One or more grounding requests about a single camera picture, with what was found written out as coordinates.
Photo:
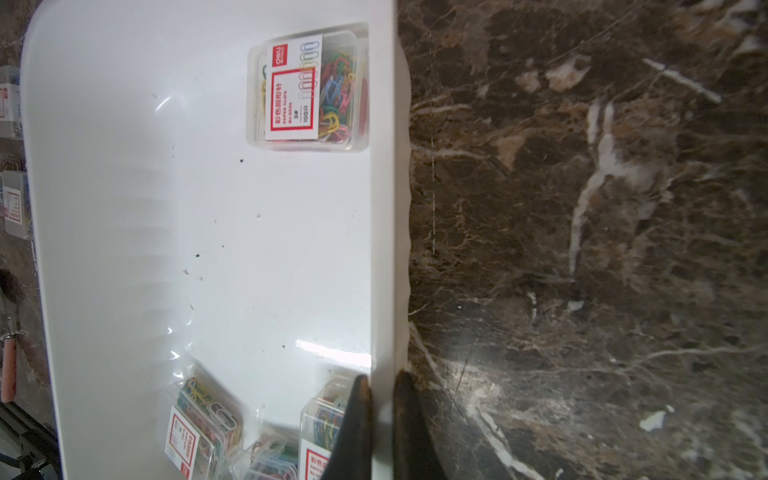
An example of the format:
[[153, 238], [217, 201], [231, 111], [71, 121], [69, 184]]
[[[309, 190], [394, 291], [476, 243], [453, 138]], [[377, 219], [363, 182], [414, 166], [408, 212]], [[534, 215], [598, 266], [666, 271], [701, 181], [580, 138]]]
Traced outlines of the white plastic storage tray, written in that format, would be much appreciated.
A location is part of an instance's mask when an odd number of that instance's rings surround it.
[[[357, 23], [366, 149], [251, 145], [251, 49]], [[21, 80], [64, 477], [178, 478], [167, 392], [198, 364], [249, 436], [297, 428], [337, 371], [368, 373], [373, 477], [391, 478], [410, 250], [396, 3], [47, 1]]]

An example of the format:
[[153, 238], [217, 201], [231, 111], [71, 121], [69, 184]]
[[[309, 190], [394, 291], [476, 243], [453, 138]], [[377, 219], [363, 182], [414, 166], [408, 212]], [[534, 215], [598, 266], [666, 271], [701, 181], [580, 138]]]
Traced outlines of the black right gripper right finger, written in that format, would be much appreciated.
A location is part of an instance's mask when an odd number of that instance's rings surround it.
[[393, 391], [394, 478], [446, 480], [430, 435], [413, 376], [401, 370]]

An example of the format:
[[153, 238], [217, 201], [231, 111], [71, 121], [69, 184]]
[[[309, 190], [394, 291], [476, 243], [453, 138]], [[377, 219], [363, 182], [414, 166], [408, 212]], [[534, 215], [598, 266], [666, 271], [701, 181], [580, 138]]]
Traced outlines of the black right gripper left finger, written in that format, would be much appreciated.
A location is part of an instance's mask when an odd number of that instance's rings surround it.
[[322, 480], [370, 480], [373, 451], [373, 399], [366, 375], [355, 378], [336, 444]]

